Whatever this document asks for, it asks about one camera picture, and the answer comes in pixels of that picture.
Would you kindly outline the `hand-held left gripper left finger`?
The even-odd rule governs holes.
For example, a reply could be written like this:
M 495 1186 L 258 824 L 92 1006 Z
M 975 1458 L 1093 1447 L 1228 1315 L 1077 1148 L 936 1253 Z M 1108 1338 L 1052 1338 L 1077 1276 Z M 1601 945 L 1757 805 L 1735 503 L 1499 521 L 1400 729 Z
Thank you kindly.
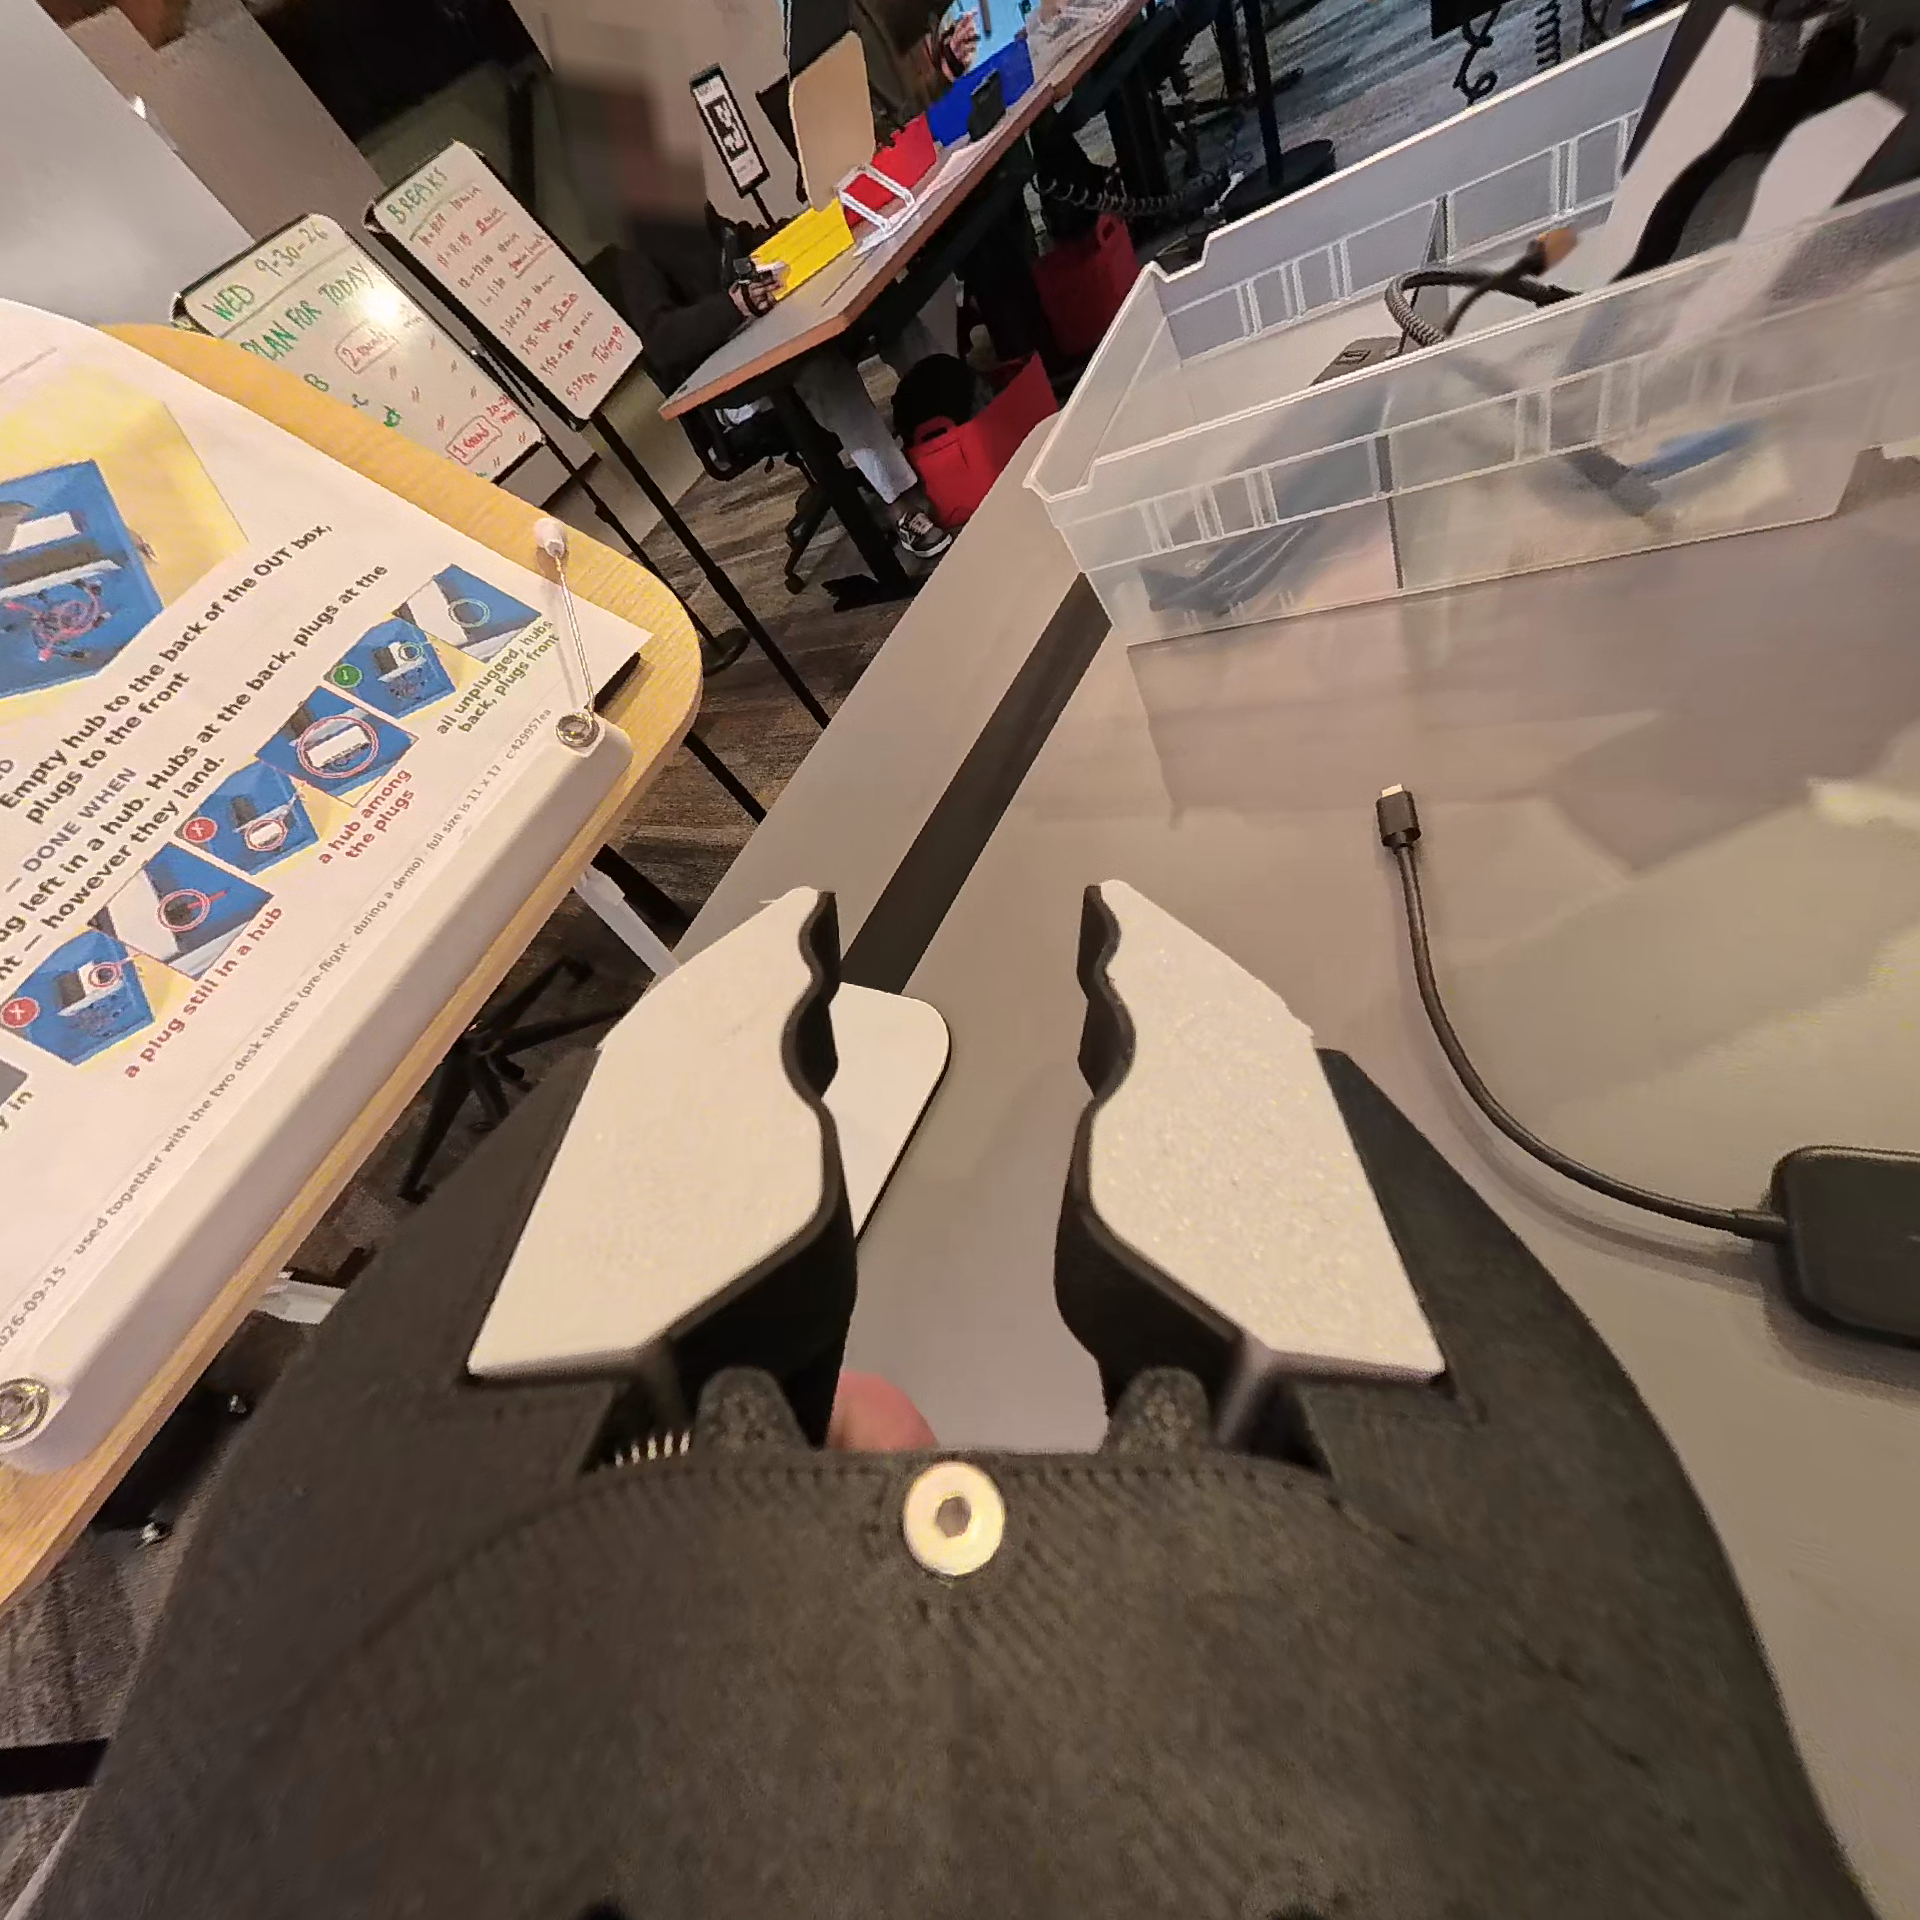
M 836 898 L 792 890 L 597 1044 L 466 1355 L 483 1383 L 836 1373 L 856 1233 L 826 1094 Z

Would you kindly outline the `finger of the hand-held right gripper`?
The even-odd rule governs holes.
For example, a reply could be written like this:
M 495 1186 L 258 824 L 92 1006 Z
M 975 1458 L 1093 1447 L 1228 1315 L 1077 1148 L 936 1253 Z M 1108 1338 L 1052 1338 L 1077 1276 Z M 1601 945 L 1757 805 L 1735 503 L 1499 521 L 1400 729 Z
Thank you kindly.
M 1742 208 L 1735 277 L 1872 277 L 1883 237 L 1837 230 L 1833 213 L 1916 176 L 1916 109 L 1859 91 L 1799 120 L 1763 162 Z
M 1740 237 L 1790 132 L 1807 21 L 1790 3 L 1692 3 L 1619 181 L 1619 277 Z

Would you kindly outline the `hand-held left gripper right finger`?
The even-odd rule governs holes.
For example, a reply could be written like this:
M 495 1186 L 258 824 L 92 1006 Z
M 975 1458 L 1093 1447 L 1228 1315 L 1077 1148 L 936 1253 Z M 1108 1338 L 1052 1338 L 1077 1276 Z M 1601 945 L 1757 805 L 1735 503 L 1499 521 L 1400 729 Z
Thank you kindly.
M 1059 1310 L 1102 1404 L 1186 1373 L 1207 1404 L 1279 1378 L 1426 1385 L 1442 1349 L 1314 1029 L 1126 881 L 1085 891 L 1087 1105 Z

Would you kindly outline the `clear plastic storage bin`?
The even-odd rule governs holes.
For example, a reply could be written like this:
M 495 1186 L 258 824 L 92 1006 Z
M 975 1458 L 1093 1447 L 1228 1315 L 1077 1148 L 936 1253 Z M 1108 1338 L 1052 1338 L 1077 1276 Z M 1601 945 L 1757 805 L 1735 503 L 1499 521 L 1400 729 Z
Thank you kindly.
M 1833 213 L 1872 277 L 1735 277 L 1735 243 L 1619 277 L 1683 14 L 1138 272 L 1028 472 L 1121 637 L 1820 524 L 1916 455 L 1916 176 Z M 1791 14 L 1790 132 L 1916 109 L 1916 3 Z

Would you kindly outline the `printed instruction sheet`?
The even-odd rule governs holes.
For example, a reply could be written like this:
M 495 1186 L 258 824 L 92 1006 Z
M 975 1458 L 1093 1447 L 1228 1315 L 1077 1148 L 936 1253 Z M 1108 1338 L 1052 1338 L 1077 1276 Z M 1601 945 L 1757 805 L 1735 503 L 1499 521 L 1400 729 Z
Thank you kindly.
M 3 305 L 3 1466 L 101 1447 L 632 747 L 650 635 Z

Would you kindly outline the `red bag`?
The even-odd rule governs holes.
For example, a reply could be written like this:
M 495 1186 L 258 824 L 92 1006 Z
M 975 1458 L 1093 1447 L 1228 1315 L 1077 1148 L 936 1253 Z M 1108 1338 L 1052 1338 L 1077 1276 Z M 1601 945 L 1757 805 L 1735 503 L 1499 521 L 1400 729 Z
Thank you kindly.
M 969 524 L 1025 437 L 1059 414 L 1059 400 L 1038 353 L 995 366 L 993 387 L 993 400 L 974 418 L 929 418 L 905 448 L 928 495 L 929 515 L 948 533 L 961 533 Z

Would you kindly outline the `long wooden workbench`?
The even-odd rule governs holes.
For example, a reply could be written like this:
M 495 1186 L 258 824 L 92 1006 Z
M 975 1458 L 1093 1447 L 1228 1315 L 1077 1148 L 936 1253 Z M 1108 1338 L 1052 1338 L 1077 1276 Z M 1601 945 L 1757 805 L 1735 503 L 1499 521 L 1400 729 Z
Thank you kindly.
M 802 282 L 796 295 L 784 298 L 775 315 L 747 323 L 659 403 L 659 418 L 678 423 L 703 404 L 747 403 L 790 379 L 802 358 L 851 343 L 859 323 L 877 316 L 884 298 L 905 295 L 909 272 L 920 261 L 929 264 L 936 243 L 957 230 L 964 202 L 995 181 L 1038 115 L 1068 103 L 1072 90 L 1146 10 L 1146 3 L 1102 3 L 1093 10 L 1087 33 L 1072 40 L 1049 71 L 1038 71 L 1025 98 L 983 140 L 954 146 L 891 237 L 881 237 L 868 251 L 838 255 Z

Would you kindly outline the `small handwritten whiteboard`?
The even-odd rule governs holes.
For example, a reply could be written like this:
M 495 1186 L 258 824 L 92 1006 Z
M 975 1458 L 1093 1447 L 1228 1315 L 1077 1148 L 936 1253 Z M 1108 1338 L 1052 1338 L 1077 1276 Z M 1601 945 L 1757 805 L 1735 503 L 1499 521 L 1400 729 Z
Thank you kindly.
M 465 140 L 376 195 L 368 220 L 575 424 L 637 373 L 632 326 Z
M 535 418 L 327 213 L 182 288 L 173 316 L 477 476 L 499 481 L 546 445 Z

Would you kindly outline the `yellow plastic bin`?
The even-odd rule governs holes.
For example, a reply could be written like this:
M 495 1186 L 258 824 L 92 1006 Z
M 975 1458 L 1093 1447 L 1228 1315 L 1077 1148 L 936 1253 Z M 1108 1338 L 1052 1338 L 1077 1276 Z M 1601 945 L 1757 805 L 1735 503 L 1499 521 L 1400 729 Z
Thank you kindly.
M 856 232 L 846 207 L 810 207 L 787 225 L 775 230 L 770 238 L 751 251 L 755 277 L 775 286 L 775 298 L 784 301 L 826 272 L 833 261 L 856 251 Z

